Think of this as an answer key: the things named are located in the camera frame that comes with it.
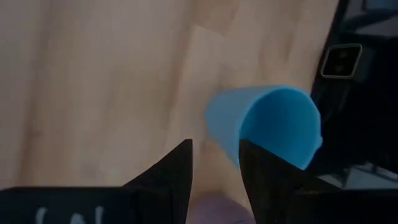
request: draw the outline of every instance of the wooden table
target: wooden table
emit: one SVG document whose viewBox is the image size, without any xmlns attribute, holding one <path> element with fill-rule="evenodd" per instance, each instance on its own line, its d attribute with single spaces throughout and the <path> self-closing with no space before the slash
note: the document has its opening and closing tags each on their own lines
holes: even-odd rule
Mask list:
<svg viewBox="0 0 398 224">
<path fill-rule="evenodd" d="M 122 185 L 193 138 L 193 197 L 247 205 L 206 135 L 220 90 L 310 91 L 337 0 L 5 0 L 0 186 Z"/>
</svg>

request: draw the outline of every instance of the wooden surface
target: wooden surface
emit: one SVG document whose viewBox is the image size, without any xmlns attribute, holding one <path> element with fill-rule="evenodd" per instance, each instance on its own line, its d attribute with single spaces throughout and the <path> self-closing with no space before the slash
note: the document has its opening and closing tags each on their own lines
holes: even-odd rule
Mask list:
<svg viewBox="0 0 398 224">
<path fill-rule="evenodd" d="M 310 91 L 337 0 L 0 2 L 0 186 L 121 185 L 193 138 L 193 197 L 247 203 L 206 135 L 220 90 Z"/>
</svg>

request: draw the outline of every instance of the wood grain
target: wood grain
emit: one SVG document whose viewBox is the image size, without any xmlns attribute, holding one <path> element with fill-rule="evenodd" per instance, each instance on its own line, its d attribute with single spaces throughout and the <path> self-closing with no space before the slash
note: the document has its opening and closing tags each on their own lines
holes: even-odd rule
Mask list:
<svg viewBox="0 0 398 224">
<path fill-rule="evenodd" d="M 0 3 L 1 187 L 121 185 L 193 138 L 193 198 L 220 190 L 245 206 L 206 104 L 243 86 L 309 92 L 337 4 L 25 2 Z"/>
</svg>

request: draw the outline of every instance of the beige object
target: beige object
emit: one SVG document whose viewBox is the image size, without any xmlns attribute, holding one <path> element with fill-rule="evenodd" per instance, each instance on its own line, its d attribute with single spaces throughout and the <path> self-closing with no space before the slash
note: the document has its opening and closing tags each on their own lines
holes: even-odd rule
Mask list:
<svg viewBox="0 0 398 224">
<path fill-rule="evenodd" d="M 193 138 L 193 197 L 247 205 L 206 136 L 226 88 L 310 91 L 337 0 L 0 2 L 0 187 L 121 185 Z"/>
</svg>

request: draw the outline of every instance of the blue plastic cup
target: blue plastic cup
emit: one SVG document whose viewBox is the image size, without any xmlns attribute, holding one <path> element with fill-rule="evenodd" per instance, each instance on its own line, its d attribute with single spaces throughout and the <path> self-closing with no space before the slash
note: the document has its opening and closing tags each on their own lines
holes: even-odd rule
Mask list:
<svg viewBox="0 0 398 224">
<path fill-rule="evenodd" d="M 291 86 L 259 86 L 216 95 L 205 111 L 210 136 L 239 167 L 239 140 L 248 139 L 300 169 L 322 144 L 320 114 Z"/>
</svg>

